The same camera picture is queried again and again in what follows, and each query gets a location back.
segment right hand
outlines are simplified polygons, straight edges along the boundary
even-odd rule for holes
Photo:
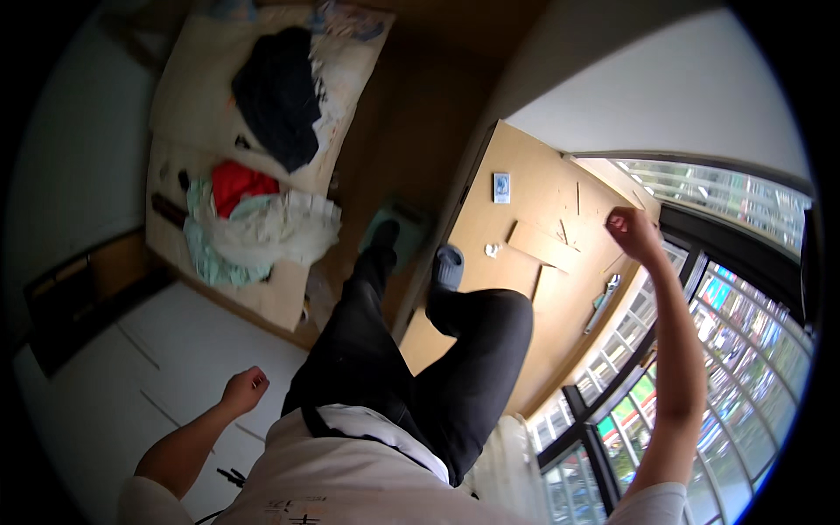
[[[268,385],[268,378],[260,367],[252,366],[230,378],[218,405],[235,419],[254,410]]]
[[[636,207],[615,207],[606,218],[606,231],[624,253],[650,268],[664,256],[659,231],[647,213]]]

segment black pants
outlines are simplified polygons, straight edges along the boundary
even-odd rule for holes
[[[380,310],[395,263],[391,249],[359,256],[333,316],[291,381],[282,415],[332,403],[375,410],[426,445],[458,486],[519,376],[533,328],[531,302],[513,290],[431,293],[432,324],[458,341],[414,377]]]

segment cable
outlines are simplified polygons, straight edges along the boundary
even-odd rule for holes
[[[219,514],[221,514],[222,512],[224,512],[225,510],[226,510],[226,509],[222,509],[221,511],[216,511],[216,512],[214,512],[214,513],[213,513],[213,514],[211,514],[210,516],[205,516],[205,517],[203,517],[202,519],[200,519],[200,520],[198,520],[198,521],[196,522],[196,525],[200,525],[201,523],[206,522],[208,519],[210,519],[210,518],[212,518],[212,517],[216,517],[216,516],[218,516]]]
[[[233,474],[231,474],[230,472],[227,472],[226,470],[216,469],[216,472],[223,475],[228,481],[230,481],[231,483],[233,483],[234,485],[236,485],[237,487],[239,487],[241,489],[242,485],[245,484],[245,482],[248,480],[248,478],[243,476],[238,470],[236,470],[234,468],[232,468],[231,471],[233,472]],[[216,511],[209,516],[205,516],[202,519],[198,520],[196,522],[196,525],[200,525],[200,523],[204,523],[208,519],[212,519],[212,518],[218,516],[219,514],[221,514],[222,512],[225,512],[226,510],[227,510],[227,508],[224,508],[221,511]]]

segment mattress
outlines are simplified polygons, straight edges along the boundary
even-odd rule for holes
[[[322,101],[322,118],[313,125],[318,152],[308,165],[293,173],[264,152],[236,108],[230,87],[261,35],[293,25],[307,26],[311,13],[309,6],[268,7],[260,9],[255,22],[193,14],[166,64],[150,118],[153,139],[146,183],[146,244],[194,283],[200,281],[183,232],[155,212],[150,201],[160,193],[186,210],[186,196],[178,182],[180,171],[186,171],[190,179],[209,177],[215,165],[233,159],[274,176],[283,185],[318,195],[327,193],[356,103],[394,16],[365,11],[366,16],[381,21],[382,31],[374,38],[367,35],[364,41],[329,31],[313,35],[314,70],[323,79],[328,96]],[[251,150],[236,146],[240,135],[251,144]],[[308,273],[307,267],[278,260],[267,281],[242,287],[215,286],[213,290],[268,323],[293,331],[301,317]]]

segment man's left arm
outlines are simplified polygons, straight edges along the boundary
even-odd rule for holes
[[[256,366],[234,375],[224,387],[222,401],[154,444],[140,460],[134,475],[158,483],[179,500],[183,498],[196,482],[222,431],[234,419],[253,410],[268,385],[265,374]]]

